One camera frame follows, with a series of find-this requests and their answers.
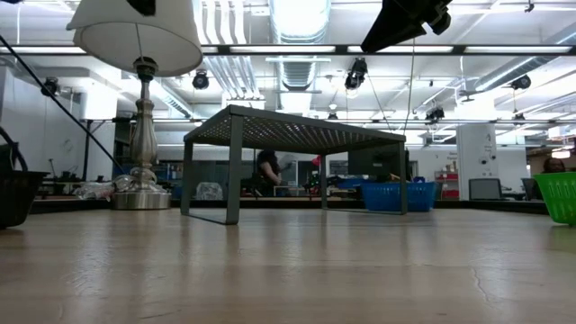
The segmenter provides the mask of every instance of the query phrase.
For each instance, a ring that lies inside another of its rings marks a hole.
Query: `metal table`
[[[400,214],[408,210],[404,142],[406,137],[378,130],[230,105],[184,136],[184,174],[180,212],[183,215],[224,225],[238,224],[240,214],[240,170],[242,148],[276,149],[320,155],[322,209],[328,208],[326,156],[357,149],[398,145],[400,156]],[[190,214],[192,156],[194,144],[229,146],[229,181],[223,220]]]

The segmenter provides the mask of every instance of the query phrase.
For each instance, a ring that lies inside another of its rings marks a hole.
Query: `lamp stand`
[[[127,191],[114,194],[112,207],[115,210],[168,209],[172,195],[153,185],[157,178],[150,170],[157,158],[158,144],[152,121],[154,103],[150,100],[149,87],[158,66],[151,58],[139,58],[134,62],[134,67],[142,83],[140,99],[136,102],[136,130],[130,142],[130,157],[136,163],[130,175],[135,180]]]

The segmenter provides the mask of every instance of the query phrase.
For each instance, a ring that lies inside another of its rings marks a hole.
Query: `lamp base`
[[[112,208],[116,211],[164,210],[170,208],[172,194],[147,191],[115,193]]]

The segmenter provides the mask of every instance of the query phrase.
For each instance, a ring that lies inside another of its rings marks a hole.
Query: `green plastic basket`
[[[576,225],[576,172],[534,175],[552,220]]]

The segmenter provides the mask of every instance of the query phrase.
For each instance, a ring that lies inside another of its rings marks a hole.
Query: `white lamp shade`
[[[126,0],[83,0],[67,29],[82,50],[125,71],[136,72],[140,56],[156,61],[157,77],[181,76],[203,61],[191,0],[157,0],[149,17]]]

